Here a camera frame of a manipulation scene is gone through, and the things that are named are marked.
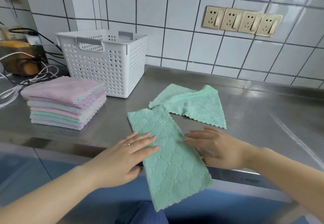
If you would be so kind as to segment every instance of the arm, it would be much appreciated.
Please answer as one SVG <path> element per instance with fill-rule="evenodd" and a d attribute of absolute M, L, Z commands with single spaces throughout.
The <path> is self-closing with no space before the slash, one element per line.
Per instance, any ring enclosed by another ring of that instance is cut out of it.
<path fill-rule="evenodd" d="M 135 135 L 1 208 L 0 223 L 54 224 L 93 190 L 132 181 L 140 172 L 140 168 L 132 168 L 158 150 L 158 147 L 143 149 L 156 137 L 150 138 L 149 133 Z"/>
<path fill-rule="evenodd" d="M 206 164 L 222 169 L 249 168 L 269 179 L 324 222 L 324 172 L 204 127 L 186 134 L 185 143 L 200 149 Z"/>

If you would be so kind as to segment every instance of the forearm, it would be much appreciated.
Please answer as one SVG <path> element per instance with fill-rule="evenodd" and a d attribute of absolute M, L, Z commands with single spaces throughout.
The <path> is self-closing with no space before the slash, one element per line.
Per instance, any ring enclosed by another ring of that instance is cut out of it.
<path fill-rule="evenodd" d="M 57 223 L 93 190 L 90 180 L 76 167 L 1 208 L 0 223 Z"/>
<path fill-rule="evenodd" d="M 254 148 L 249 165 L 324 222 L 324 172 L 267 148 Z"/>

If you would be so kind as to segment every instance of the stainless steel countertop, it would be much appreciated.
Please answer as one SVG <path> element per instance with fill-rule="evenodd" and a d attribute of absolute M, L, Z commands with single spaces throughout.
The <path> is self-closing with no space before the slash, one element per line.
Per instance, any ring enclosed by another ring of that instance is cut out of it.
<path fill-rule="evenodd" d="M 324 92 L 273 84 L 148 67 L 128 99 L 107 97 L 105 105 L 82 130 L 31 124 L 30 110 L 19 96 L 0 109 L 0 142 L 93 157 L 130 134 L 127 112 L 148 104 L 169 84 L 199 90 L 205 84 L 219 91 L 226 133 L 256 146 L 324 171 Z M 0 91 L 11 87 L 0 80 Z M 205 124 L 172 114 L 183 132 Z M 209 167 L 213 179 L 267 188 L 263 177 L 246 171 Z"/>

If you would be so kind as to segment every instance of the yellow object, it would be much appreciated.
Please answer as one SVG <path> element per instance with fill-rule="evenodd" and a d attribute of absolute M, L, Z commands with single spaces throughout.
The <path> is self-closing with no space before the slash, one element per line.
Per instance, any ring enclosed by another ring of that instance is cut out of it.
<path fill-rule="evenodd" d="M 0 45 L 7 46 L 7 47 L 29 47 L 30 46 L 28 42 L 21 42 L 16 40 L 0 41 Z"/>

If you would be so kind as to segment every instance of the right hand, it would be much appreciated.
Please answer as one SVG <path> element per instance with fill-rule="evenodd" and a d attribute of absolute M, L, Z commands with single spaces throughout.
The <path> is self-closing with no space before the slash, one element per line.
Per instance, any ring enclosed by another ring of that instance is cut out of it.
<path fill-rule="evenodd" d="M 221 169 L 249 168 L 251 157 L 258 148 L 216 128 L 190 130 L 185 136 L 192 138 L 184 142 L 197 148 L 206 164 Z"/>

